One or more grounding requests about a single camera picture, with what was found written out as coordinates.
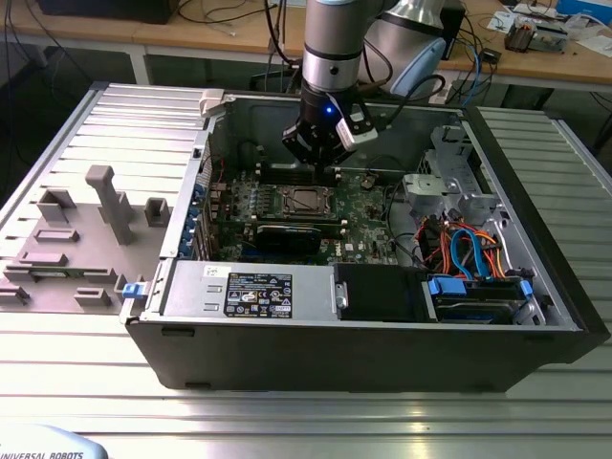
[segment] blue cable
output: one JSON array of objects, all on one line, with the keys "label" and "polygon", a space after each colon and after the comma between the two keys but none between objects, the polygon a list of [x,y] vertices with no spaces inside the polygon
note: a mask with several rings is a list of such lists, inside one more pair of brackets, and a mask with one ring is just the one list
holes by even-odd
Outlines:
[{"label": "blue cable", "polygon": [[474,64],[476,65],[476,78],[474,79],[473,84],[471,85],[471,91],[470,91],[470,95],[468,96],[468,98],[466,98],[466,100],[463,102],[463,106],[465,107],[466,105],[468,105],[470,103],[471,98],[474,97],[474,93],[476,92],[476,89],[478,88],[479,84],[478,84],[478,78],[480,78],[480,59],[478,58],[478,53],[476,52],[476,50],[474,49],[473,46],[471,46],[471,44],[469,43],[465,43],[462,41],[462,43],[464,44],[464,46],[467,46],[468,48],[471,49],[471,51],[474,53]]},{"label": "blue cable", "polygon": [[459,229],[452,235],[452,239],[450,240],[450,257],[452,258],[452,262],[459,271],[466,275],[468,280],[474,280],[471,273],[466,269],[465,266],[461,264],[461,262],[459,261],[459,256],[457,255],[457,242],[459,242],[459,238],[463,233],[467,234],[470,237],[471,243],[474,245],[474,261],[476,262],[476,269],[478,270],[478,274],[481,277],[490,277],[491,275],[489,274],[487,264],[482,259],[480,241],[478,241],[478,237],[476,236],[476,234],[474,234],[474,232],[469,229]]}]

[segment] side panel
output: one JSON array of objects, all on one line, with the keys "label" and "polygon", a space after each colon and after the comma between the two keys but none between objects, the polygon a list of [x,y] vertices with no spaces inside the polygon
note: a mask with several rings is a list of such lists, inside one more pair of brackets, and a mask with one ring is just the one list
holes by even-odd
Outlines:
[{"label": "side panel", "polygon": [[575,323],[583,330],[583,340],[568,356],[568,361],[573,361],[605,342],[610,334],[482,114],[478,109],[471,108],[467,110],[466,116],[479,144],[476,149],[483,164],[489,171],[493,171],[493,181],[498,184],[497,192],[511,216],[521,223],[561,300]]},{"label": "side panel", "polygon": [[406,331],[132,322],[169,388],[503,392],[580,342],[577,333]]}]

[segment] blue latch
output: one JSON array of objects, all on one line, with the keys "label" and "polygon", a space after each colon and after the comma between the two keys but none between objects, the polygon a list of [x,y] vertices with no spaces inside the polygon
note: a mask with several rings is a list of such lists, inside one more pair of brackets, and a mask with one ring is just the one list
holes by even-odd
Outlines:
[{"label": "blue latch", "polygon": [[523,291],[523,294],[526,298],[531,298],[534,294],[534,288],[532,284],[529,283],[529,280],[521,280],[520,281],[520,290]]},{"label": "blue latch", "polygon": [[146,296],[146,282],[125,284],[123,286],[123,292],[121,292],[121,294],[124,298],[142,299]]},{"label": "blue latch", "polygon": [[454,277],[434,277],[427,284],[432,296],[468,294],[463,279],[456,279]]}]

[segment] motherboard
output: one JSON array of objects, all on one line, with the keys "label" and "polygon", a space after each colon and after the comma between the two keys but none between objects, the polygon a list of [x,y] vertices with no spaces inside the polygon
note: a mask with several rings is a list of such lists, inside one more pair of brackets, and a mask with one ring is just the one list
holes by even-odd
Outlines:
[{"label": "motherboard", "polygon": [[219,261],[397,264],[385,220],[388,186],[362,173],[334,186],[267,184],[242,171],[213,184],[210,221]]}]

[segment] power supply label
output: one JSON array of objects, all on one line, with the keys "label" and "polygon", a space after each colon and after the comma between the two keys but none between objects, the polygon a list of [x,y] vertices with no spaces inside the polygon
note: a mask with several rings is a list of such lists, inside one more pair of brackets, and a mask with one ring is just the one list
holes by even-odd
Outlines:
[{"label": "power supply label", "polygon": [[290,274],[230,273],[224,313],[227,317],[291,318]]}]

